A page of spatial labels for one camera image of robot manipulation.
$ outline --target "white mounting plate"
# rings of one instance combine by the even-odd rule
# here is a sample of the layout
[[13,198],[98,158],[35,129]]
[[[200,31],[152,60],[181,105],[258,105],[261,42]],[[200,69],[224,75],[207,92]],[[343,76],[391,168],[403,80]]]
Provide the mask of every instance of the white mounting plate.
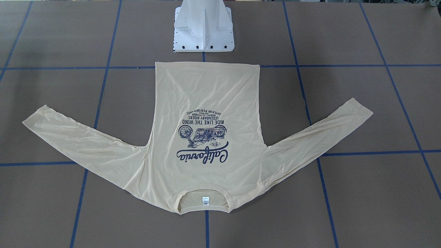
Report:
[[[232,20],[231,9],[225,8]],[[177,7],[175,10],[175,21],[180,9],[181,7]],[[234,37],[231,29],[218,29],[211,37],[207,37],[206,47],[203,47],[202,37],[193,35],[189,29],[175,28],[174,52],[231,52],[233,50]]]

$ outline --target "navy blue graphic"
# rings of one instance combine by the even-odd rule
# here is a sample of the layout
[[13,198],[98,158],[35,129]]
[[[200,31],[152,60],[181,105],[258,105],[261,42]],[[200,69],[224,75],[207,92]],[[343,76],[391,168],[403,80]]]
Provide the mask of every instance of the navy blue graphic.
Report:
[[223,163],[228,158],[228,151],[225,149],[227,146],[228,141],[225,146],[213,150],[210,150],[208,146],[206,146],[203,150],[180,150],[176,153],[176,156],[179,158],[180,161],[185,162],[191,159],[201,159],[202,164],[206,164],[208,161],[210,161],[210,163],[213,163],[213,160],[215,158],[219,158],[219,162]]
[[223,139],[227,129],[222,125],[217,125],[213,128],[198,128],[194,134],[194,138],[191,139],[193,129],[188,125],[182,125],[178,129],[179,136],[182,139],[187,139],[189,145],[188,148],[196,148],[205,142],[213,141],[216,139]]

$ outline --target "graphic print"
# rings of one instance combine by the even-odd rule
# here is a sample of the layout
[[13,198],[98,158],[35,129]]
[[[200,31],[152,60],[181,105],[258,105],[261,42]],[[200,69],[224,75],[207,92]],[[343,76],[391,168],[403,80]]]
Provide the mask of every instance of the graphic print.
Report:
[[[227,128],[224,126],[224,120],[220,119],[221,114],[207,109],[195,109],[187,112],[187,119],[182,120],[178,134],[180,138],[188,142],[187,148],[190,149],[179,150],[176,153],[179,160],[187,162],[191,159],[201,159],[203,164],[208,161],[212,163],[215,158],[219,158],[221,163],[227,160],[228,151],[226,147],[228,141],[223,146],[221,142],[225,139]],[[196,149],[203,144],[206,144],[204,149]]]

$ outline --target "motorcycle graphic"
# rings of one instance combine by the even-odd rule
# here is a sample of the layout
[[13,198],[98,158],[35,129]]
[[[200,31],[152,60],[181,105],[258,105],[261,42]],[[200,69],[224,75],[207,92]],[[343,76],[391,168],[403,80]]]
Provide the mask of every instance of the motorcycle graphic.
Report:
[[182,125],[179,127],[178,133],[182,139],[187,139],[189,145],[188,148],[196,148],[205,142],[209,142],[216,139],[223,139],[227,129],[222,125],[217,125],[213,128],[198,128],[194,134],[194,138],[191,139],[193,129],[188,125]]

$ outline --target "white metal bracket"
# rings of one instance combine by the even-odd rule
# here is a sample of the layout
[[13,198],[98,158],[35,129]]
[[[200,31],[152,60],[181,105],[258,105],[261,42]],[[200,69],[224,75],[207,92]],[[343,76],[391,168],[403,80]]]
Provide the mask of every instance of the white metal bracket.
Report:
[[222,0],[183,0],[175,10],[175,52],[234,49],[231,9]]

